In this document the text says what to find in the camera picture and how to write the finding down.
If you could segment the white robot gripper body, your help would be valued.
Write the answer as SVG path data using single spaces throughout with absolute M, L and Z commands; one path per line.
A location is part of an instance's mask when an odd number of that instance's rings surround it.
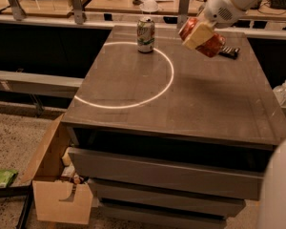
M 217 28 L 232 26 L 243 14 L 233 0 L 208 0 L 199 12 L 198 19 L 211 23 Z

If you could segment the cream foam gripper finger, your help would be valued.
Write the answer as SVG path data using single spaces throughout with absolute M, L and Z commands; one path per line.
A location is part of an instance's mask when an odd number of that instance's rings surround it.
M 207 42 L 213 35 L 213 25 L 208 21 L 189 18 L 182 27 L 183 45 L 191 50 Z

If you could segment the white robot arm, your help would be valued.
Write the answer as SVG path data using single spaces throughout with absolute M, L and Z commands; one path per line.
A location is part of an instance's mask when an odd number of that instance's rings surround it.
M 231 26 L 258 1 L 261 0 L 208 0 L 198 16 L 189 18 L 180 29 L 183 45 L 213 57 L 225 44 L 225 38 L 215 28 Z

